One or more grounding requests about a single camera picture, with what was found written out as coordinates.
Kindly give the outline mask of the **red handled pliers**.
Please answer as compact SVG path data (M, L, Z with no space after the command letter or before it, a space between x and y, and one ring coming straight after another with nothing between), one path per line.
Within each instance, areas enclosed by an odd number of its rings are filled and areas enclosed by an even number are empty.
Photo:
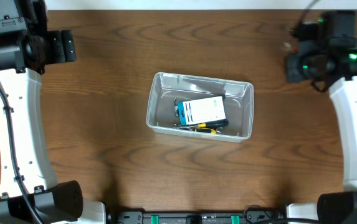
M297 53L298 49L296 46L293 46L292 44L290 44L289 42L284 42L283 43L283 47L282 50L286 53Z

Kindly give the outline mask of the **slim black yellow screwdriver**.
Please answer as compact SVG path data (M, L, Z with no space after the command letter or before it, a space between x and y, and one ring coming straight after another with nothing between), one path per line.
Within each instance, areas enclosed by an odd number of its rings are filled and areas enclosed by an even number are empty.
M211 128L211 129L217 129L217 128L223 128L229 124L228 119L222 119L222 120L217 120L217 121L210 121L210 122L205 122L205 123L199 123L199 124L192 124L192 125L178 125L177 128Z

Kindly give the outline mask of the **white blue screwdriver bit box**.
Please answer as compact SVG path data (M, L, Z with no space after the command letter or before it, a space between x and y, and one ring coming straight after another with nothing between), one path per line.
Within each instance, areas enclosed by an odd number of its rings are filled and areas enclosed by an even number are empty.
M221 96L178 103L181 125L192 125L226 119L224 100Z

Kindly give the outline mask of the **small black red hammer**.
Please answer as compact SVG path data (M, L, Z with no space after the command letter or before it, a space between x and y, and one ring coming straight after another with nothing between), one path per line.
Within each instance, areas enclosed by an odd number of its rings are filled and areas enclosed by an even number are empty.
M221 96L223 100L226 99L226 96L225 95L218 95L218 96ZM175 97L174 98L174 114L175 114L175 117L178 117L179 116L179 110L178 110L178 103L177 103L177 98Z

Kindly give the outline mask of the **silver double ring wrench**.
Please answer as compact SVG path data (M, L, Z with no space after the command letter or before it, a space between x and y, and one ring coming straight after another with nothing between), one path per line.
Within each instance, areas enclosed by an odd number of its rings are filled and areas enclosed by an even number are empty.
M199 133L208 133L208 134L217 134L221 133L223 130L222 126L216 126L214 124L195 124L195 125L180 125L180 124L173 124L174 129L186 130L186 131L194 131Z

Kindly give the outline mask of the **stubby yellow black screwdriver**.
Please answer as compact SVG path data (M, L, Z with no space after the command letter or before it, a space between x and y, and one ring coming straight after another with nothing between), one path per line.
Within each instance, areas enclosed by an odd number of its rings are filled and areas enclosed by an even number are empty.
M192 131L198 133L217 134L217 131L211 128L193 128Z

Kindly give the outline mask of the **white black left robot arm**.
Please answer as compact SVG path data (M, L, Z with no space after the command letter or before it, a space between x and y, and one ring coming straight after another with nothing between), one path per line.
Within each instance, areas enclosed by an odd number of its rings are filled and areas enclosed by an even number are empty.
M106 223L102 202L59 182L45 144L45 66L74 62L70 30L49 30L44 1L0 0L0 223Z

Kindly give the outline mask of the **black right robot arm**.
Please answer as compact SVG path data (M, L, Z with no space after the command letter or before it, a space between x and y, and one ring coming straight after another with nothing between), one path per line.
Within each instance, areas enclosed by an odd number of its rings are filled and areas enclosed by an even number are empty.
M343 191L313 203L291 203L284 223L357 223L357 38L354 11L326 11L316 21L300 16L285 58L289 83L309 81L333 103L343 150Z

